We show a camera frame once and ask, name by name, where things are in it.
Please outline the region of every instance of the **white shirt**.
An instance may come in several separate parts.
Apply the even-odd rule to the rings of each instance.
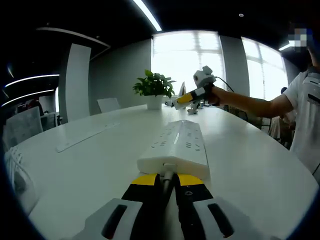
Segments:
[[[283,94],[297,111],[290,151],[313,174],[320,164],[320,74],[299,73]],[[320,167],[313,176],[320,183]]]

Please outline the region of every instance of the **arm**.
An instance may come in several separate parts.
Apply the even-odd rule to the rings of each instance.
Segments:
[[[288,98],[282,94],[271,101],[243,96],[234,92],[227,92],[219,87],[212,88],[211,103],[227,104],[258,117],[273,118],[292,111],[294,108]]]

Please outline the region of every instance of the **white chair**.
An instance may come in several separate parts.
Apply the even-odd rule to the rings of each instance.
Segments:
[[[58,126],[57,114],[55,112],[44,114],[40,117],[43,131],[53,129]]]
[[[3,128],[3,142],[8,150],[42,132],[40,111],[36,106],[6,120]]]
[[[98,99],[97,102],[102,114],[121,108],[116,98]]]

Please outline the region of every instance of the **window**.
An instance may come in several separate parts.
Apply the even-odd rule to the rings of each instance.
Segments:
[[[249,72],[250,97],[270,101],[288,87],[285,63],[281,54],[259,42],[242,38]]]
[[[59,87],[55,89],[54,93],[54,101],[55,101],[55,112],[59,112]]]
[[[209,66],[213,75],[226,80],[219,36],[212,31],[174,31],[153,36],[151,71],[171,77],[177,95],[185,82],[186,91],[196,89],[193,75]],[[217,79],[215,85],[226,89]]]

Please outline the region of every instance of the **round table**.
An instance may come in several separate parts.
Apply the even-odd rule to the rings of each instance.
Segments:
[[[35,227],[49,240],[80,232],[88,216],[112,198],[122,197],[139,174],[136,160],[159,131],[184,119],[200,125],[210,168],[204,182],[213,197],[229,201],[260,231],[287,237],[312,203],[317,182],[277,141],[217,107],[188,115],[186,109],[134,106],[72,121],[22,142],[18,147],[25,168],[40,194],[29,215]],[[61,141],[112,123],[118,125],[56,151]],[[178,216],[168,212],[167,218],[174,220],[167,224],[175,222],[177,229],[168,232],[175,231],[172,239],[181,239]]]

